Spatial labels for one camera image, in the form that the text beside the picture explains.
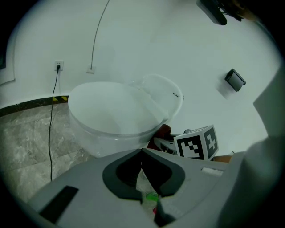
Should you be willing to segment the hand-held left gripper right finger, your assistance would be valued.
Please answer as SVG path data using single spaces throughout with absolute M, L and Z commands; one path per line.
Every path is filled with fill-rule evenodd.
M 174 195 L 185 180 L 185 171 L 178 164 L 147 149 L 142 149 L 142 170 L 154 190 L 162 197 Z

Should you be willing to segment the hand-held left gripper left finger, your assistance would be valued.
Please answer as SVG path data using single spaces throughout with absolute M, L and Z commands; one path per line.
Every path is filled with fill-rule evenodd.
M 136 189 L 137 178 L 141 171 L 141 149 L 111 162 L 102 173 L 106 187 L 118 198 L 124 200 L 142 200 L 142 194 Z

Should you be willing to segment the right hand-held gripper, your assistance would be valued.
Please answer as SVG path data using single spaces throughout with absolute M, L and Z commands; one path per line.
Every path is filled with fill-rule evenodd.
M 154 144 L 165 153 L 175 153 L 180 157 L 210 161 L 219 150 L 213 125 L 188 130 L 174 137 L 173 141 L 154 138 Z

